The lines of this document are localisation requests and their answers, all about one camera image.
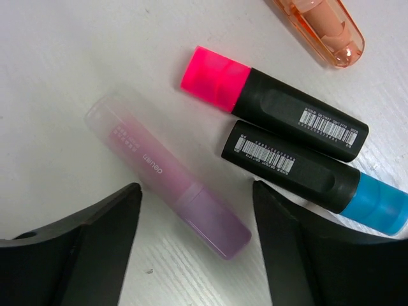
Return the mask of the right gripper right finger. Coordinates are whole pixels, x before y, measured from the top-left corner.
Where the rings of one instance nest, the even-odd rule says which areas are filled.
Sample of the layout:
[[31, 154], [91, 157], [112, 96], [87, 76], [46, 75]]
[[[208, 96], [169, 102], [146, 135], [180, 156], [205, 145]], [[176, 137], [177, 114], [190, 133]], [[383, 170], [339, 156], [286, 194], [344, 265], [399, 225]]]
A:
[[406, 305], [407, 241], [362, 233], [264, 182], [253, 207], [274, 305]]

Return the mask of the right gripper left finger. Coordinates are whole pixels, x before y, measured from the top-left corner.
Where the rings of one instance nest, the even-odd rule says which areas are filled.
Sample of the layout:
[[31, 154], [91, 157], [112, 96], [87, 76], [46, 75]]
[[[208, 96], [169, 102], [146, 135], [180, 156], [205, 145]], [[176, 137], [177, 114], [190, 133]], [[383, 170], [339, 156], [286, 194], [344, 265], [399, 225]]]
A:
[[1, 305], [118, 305], [138, 226], [132, 183], [49, 225], [1, 240]]

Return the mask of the purple translucent marker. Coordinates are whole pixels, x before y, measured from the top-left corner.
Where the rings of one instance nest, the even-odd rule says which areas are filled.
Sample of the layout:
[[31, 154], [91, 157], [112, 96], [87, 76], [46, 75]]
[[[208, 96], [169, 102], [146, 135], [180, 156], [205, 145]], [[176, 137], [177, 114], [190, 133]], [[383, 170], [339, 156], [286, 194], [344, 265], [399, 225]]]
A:
[[136, 119], [122, 98], [101, 98], [85, 123], [222, 259], [232, 259], [250, 242], [246, 225]]

